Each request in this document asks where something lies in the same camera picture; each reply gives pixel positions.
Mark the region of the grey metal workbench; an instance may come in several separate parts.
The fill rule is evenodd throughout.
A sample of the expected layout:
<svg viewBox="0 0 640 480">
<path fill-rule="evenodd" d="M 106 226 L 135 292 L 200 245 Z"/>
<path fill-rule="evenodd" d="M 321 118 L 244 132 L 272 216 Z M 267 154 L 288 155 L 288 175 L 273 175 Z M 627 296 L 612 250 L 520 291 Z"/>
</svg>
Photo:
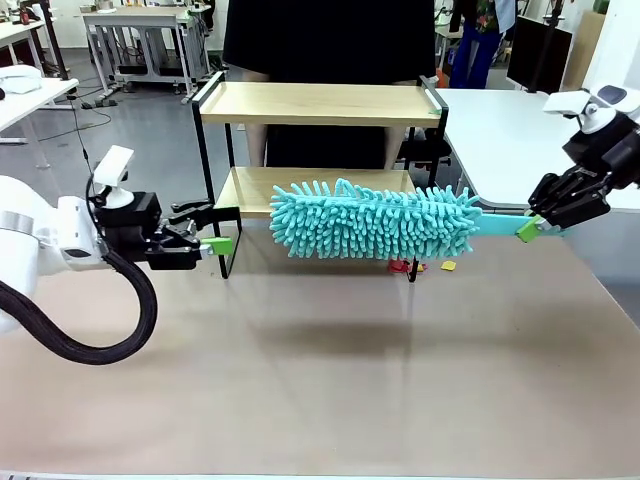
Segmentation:
<svg viewBox="0 0 640 480">
<path fill-rule="evenodd" d="M 186 7 L 122 6 L 82 15 L 103 96 L 170 84 L 188 102 L 212 74 L 201 15 Z"/>
</svg>

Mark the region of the black monitor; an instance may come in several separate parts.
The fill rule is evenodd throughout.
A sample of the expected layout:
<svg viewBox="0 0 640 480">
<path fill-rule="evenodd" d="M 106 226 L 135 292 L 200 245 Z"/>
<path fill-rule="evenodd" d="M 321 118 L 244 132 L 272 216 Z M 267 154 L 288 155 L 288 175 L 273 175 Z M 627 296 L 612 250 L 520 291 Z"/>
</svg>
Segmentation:
<svg viewBox="0 0 640 480">
<path fill-rule="evenodd" d="M 549 30 L 548 25 L 539 21 L 524 16 L 517 18 L 506 74 L 509 81 L 530 90 L 538 73 L 537 91 L 552 94 L 560 90 L 573 35 L 555 28 L 543 51 Z"/>
</svg>

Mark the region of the large white table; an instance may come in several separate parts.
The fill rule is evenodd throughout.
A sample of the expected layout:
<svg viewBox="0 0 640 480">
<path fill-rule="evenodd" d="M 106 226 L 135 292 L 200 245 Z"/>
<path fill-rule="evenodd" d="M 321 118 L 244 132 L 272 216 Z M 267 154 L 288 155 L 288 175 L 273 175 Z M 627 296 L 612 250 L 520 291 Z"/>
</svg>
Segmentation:
<svg viewBox="0 0 640 480">
<path fill-rule="evenodd" d="M 545 94 L 488 89 L 438 93 L 449 107 L 447 140 L 485 205 L 525 208 L 544 174 L 562 174 L 573 165 L 563 146 L 578 123 L 545 113 Z"/>
</svg>

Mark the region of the small white side table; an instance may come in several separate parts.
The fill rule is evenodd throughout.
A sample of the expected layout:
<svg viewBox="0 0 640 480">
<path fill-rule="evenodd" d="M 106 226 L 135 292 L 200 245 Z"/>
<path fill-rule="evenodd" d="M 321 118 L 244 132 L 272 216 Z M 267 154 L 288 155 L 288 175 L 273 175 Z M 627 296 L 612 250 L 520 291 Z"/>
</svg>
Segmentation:
<svg viewBox="0 0 640 480">
<path fill-rule="evenodd" d="M 25 145 L 37 142 L 29 116 L 39 109 L 54 109 L 54 100 L 79 85 L 75 78 L 61 80 L 45 78 L 41 87 L 25 94 L 7 94 L 0 100 L 0 145 Z M 19 124 L 23 137 L 3 137 L 9 127 Z"/>
</svg>

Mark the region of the brown leaning board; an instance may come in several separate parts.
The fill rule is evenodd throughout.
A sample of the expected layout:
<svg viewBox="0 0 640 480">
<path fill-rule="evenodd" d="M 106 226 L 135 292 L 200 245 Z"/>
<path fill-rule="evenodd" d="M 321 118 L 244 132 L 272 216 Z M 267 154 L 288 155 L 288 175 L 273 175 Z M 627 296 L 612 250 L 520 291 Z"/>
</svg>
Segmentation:
<svg viewBox="0 0 640 480">
<path fill-rule="evenodd" d="M 573 46 L 568 58 L 561 90 L 578 90 L 583 86 L 591 64 L 605 15 L 593 11 L 585 11 L 573 38 Z"/>
</svg>

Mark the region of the person's left forearm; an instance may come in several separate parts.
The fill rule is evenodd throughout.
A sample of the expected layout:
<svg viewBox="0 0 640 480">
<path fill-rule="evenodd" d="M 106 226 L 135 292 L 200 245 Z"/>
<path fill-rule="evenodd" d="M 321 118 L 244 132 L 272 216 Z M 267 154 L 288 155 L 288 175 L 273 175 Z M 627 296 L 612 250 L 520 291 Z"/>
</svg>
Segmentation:
<svg viewBox="0 0 640 480">
<path fill-rule="evenodd" d="M 387 127 L 385 129 L 385 164 L 386 170 L 392 170 L 406 135 L 406 127 Z"/>
</svg>

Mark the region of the person in blue trousers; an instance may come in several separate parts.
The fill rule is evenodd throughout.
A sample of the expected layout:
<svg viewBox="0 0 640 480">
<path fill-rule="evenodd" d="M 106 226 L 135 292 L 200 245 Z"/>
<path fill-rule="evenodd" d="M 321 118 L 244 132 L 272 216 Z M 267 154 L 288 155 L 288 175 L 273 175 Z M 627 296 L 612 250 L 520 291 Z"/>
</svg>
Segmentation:
<svg viewBox="0 0 640 480">
<path fill-rule="evenodd" d="M 503 37 L 515 25 L 517 0 L 453 0 L 451 33 L 462 29 L 449 87 L 484 89 Z"/>
</svg>

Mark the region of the teal microfiber duster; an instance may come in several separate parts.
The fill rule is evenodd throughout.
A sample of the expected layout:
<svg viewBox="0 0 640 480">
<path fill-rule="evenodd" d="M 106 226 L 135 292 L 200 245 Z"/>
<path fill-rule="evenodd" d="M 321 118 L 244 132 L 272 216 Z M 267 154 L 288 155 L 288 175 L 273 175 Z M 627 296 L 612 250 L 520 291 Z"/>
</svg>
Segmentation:
<svg viewBox="0 0 640 480">
<path fill-rule="evenodd" d="M 474 236 L 529 242 L 564 235 L 540 216 L 484 212 L 477 198 L 450 187 L 378 191 L 339 178 L 273 188 L 270 229 L 292 257 L 427 260 L 472 249 Z"/>
</svg>

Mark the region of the person's right forearm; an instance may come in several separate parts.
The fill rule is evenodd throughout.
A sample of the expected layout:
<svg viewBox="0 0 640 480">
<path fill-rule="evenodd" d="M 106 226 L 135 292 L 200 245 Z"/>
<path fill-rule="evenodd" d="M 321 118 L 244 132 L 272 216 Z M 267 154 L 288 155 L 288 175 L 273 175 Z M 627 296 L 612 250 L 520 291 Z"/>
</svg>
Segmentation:
<svg viewBox="0 0 640 480">
<path fill-rule="evenodd" d="M 242 80 L 247 82 L 268 82 L 269 76 L 263 73 L 244 70 Z M 264 124 L 245 125 L 250 165 L 263 167 L 265 164 L 267 127 Z"/>
</svg>

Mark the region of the black tripod stand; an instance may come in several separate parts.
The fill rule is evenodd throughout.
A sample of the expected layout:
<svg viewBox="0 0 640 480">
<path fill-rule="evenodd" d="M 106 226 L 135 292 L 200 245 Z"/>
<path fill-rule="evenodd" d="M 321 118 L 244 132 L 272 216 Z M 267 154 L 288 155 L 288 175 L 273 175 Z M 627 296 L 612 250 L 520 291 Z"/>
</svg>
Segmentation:
<svg viewBox="0 0 640 480">
<path fill-rule="evenodd" d="M 60 47 L 57 41 L 53 26 L 53 16 L 51 13 L 50 0 L 38 0 L 38 3 L 43 11 L 42 18 L 44 19 L 47 31 L 49 49 L 55 58 L 55 64 L 58 69 L 58 75 L 62 80 L 68 80 L 69 75 L 67 68 L 64 64 L 64 60 L 60 51 Z"/>
</svg>

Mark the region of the person in black shirt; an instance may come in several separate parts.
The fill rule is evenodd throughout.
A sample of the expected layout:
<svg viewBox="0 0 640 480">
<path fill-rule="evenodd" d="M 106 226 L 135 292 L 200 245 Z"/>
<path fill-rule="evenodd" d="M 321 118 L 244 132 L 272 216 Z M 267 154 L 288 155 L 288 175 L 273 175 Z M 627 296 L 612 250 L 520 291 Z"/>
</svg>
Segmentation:
<svg viewBox="0 0 640 480">
<path fill-rule="evenodd" d="M 268 82 L 413 86 L 435 74 L 434 0 L 229 0 L 223 59 Z M 265 126 L 264 166 L 385 169 L 387 127 Z"/>
</svg>

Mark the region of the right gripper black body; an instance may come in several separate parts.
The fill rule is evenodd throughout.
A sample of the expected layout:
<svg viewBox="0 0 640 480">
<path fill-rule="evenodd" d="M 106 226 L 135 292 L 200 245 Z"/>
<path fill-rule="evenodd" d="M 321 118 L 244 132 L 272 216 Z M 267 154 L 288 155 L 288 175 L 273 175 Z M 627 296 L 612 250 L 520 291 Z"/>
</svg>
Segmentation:
<svg viewBox="0 0 640 480">
<path fill-rule="evenodd" d="M 594 133 L 578 131 L 563 150 L 605 190 L 640 185 L 640 125 L 623 113 Z"/>
</svg>

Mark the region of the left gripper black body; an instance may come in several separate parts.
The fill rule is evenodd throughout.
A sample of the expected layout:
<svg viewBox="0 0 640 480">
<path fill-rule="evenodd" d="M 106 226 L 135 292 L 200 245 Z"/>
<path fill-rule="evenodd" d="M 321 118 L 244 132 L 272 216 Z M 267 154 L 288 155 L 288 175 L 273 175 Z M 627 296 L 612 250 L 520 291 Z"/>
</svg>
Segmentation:
<svg viewBox="0 0 640 480">
<path fill-rule="evenodd" d="M 161 206 L 154 192 L 134 192 L 133 201 L 124 207 L 96 207 L 95 217 L 103 228 L 110 247 L 129 261 L 145 261 L 147 241 L 161 220 Z"/>
</svg>

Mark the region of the two-tier wooden black-frame shelf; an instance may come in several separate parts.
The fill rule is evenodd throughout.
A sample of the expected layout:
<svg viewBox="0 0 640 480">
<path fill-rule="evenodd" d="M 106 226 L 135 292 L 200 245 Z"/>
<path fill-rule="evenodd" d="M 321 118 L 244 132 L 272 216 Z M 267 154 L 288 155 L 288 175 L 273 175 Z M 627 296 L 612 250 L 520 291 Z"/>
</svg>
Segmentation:
<svg viewBox="0 0 640 480">
<path fill-rule="evenodd" d="M 435 129 L 444 137 L 449 109 L 434 86 L 422 78 L 416 86 L 228 82 L 216 73 L 192 98 L 191 108 L 208 199 L 220 211 L 231 208 L 231 221 L 266 218 L 276 185 L 327 182 L 346 178 L 378 190 L 409 191 L 407 170 L 341 170 L 239 167 L 235 164 L 231 127 L 235 124 L 341 127 L 408 127 Z M 441 114 L 431 114 L 441 108 Z M 225 129 L 229 172 L 220 192 L 213 179 L 205 123 Z"/>
</svg>

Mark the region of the white cloth bundle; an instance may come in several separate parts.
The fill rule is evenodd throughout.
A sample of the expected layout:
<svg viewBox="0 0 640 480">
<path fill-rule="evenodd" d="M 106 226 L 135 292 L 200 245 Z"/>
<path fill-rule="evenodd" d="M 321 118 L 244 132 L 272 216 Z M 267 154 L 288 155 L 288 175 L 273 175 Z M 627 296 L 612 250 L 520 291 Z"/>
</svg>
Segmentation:
<svg viewBox="0 0 640 480">
<path fill-rule="evenodd" d="M 42 73 L 26 64 L 0 67 L 0 89 L 5 94 L 26 94 L 41 88 Z"/>
</svg>

